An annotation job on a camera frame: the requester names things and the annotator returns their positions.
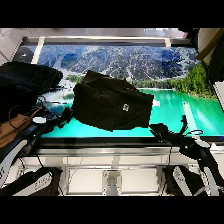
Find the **folded black shirt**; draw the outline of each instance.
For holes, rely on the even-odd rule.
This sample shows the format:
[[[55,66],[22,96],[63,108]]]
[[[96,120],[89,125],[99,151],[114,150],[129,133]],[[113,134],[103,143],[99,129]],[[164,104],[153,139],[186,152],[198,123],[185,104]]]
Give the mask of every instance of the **folded black shirt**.
[[[84,124],[108,131],[149,125],[154,96],[140,92],[125,79],[89,70],[74,93],[74,117]]]

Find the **lake image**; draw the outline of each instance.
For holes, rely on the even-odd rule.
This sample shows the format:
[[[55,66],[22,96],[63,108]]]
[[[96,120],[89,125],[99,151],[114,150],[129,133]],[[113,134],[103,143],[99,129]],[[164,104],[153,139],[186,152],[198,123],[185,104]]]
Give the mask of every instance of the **lake image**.
[[[153,94],[150,124],[164,123],[179,132],[182,115],[187,116],[188,131],[201,129],[204,136],[224,135],[224,113],[206,78],[206,72],[195,59],[197,52],[185,47],[44,45],[38,64],[63,73],[62,90],[46,93],[48,108],[60,114],[72,106],[73,88],[88,70],[126,79],[140,91]],[[115,130],[98,129],[71,120],[64,128],[55,128],[43,137],[150,137],[149,128]]]

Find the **turquoise water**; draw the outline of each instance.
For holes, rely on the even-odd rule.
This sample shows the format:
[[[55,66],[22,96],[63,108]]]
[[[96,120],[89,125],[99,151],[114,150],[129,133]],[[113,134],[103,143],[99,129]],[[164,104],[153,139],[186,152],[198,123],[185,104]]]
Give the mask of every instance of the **turquoise water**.
[[[183,102],[190,104],[194,120],[198,129],[204,131],[204,136],[224,135],[224,113],[216,99],[205,99],[191,96],[173,90],[141,90],[147,94],[153,94],[154,99],[160,101],[160,107],[153,107],[150,124],[164,123],[170,130],[179,132],[182,127],[180,122],[185,114]],[[53,106],[50,109],[61,113],[66,106]],[[56,127],[53,132],[43,137],[148,137],[152,136],[147,128],[135,128],[132,130],[116,130],[113,132],[101,130],[80,123],[72,119],[63,129]]]

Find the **white circular cap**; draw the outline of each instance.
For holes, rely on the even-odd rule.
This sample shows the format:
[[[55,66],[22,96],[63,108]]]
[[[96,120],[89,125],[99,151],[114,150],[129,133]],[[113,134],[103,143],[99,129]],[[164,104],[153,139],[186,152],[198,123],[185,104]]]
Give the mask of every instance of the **white circular cap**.
[[[47,122],[47,119],[46,119],[46,117],[34,117],[33,122],[35,122],[37,124],[44,124]]]

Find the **brown fabric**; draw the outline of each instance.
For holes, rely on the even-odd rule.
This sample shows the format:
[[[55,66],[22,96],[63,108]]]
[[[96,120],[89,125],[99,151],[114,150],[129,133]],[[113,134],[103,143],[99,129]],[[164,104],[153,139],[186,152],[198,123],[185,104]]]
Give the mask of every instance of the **brown fabric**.
[[[36,110],[30,117],[18,114],[15,118],[11,119],[10,122],[16,129],[11,126],[9,121],[3,123],[0,126],[0,148],[9,144],[16,137],[19,130],[21,131],[26,128],[39,110]]]

